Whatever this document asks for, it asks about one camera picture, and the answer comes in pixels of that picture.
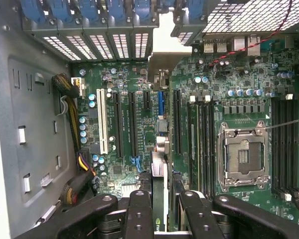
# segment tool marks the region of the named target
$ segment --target red wire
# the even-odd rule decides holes
[[[252,44],[252,45],[250,45],[250,46],[247,46],[247,47],[238,49],[238,50],[236,50],[236,51],[228,52],[226,55],[221,56],[221,57],[219,57],[218,59],[214,60],[214,63],[219,62],[219,60],[224,59],[224,58],[226,58],[227,56],[236,54],[237,52],[246,51],[248,48],[252,48],[252,47],[258,46],[259,44],[261,44],[261,43],[263,43],[263,42],[265,42],[265,41],[268,41],[271,37],[273,37],[274,35],[276,35],[277,33],[279,33],[279,32],[280,32],[280,29],[282,28],[282,26],[285,24],[285,22],[287,21],[287,19],[288,19],[288,17],[289,17],[289,14],[290,14],[290,12],[291,12],[291,7],[292,7],[292,5],[293,5],[293,0],[289,0],[289,7],[288,7],[287,14],[286,14],[284,20],[282,21],[282,23],[280,23],[280,25],[278,26],[278,28],[277,28],[273,33],[271,33],[269,36],[267,36],[266,38],[262,39],[260,42],[257,42],[257,43],[255,43],[255,44]]]

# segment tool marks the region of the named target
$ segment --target black pcie slot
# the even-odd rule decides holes
[[[150,110],[150,92],[144,91],[143,94],[143,100],[144,100],[144,110]]]
[[[113,93],[114,116],[116,123],[116,152],[118,158],[124,157],[123,152],[123,123],[122,123],[122,105],[120,93]]]
[[[132,144],[132,157],[139,155],[138,149],[138,134],[136,124],[136,99],[135,92],[129,92],[129,105],[130,105],[130,131],[131,131],[131,144]]]
[[[182,154],[181,148],[181,119],[180,119],[180,90],[173,91],[173,109],[174,109],[174,144],[177,154]]]

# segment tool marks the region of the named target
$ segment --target white pci slot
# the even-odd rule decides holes
[[[108,120],[106,112],[106,97],[104,89],[96,90],[96,98],[98,103],[98,115],[99,115],[99,135],[100,135],[100,149],[101,154],[108,154]]]

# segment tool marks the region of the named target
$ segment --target cpu socket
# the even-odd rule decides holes
[[[268,183],[268,133],[261,120],[255,128],[229,128],[223,122],[217,139],[218,181],[223,192],[229,187]]]

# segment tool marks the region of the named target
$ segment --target motherboard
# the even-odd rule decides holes
[[[183,58],[164,92],[152,89],[146,62],[74,65],[84,85],[81,147],[100,179],[97,191],[121,198],[138,189],[164,136],[185,189],[208,199],[231,194],[299,224],[284,191],[299,187],[299,126],[270,128],[299,118],[299,51],[262,49],[252,60],[242,53],[214,64],[219,56]],[[168,124],[158,124],[162,118]]]

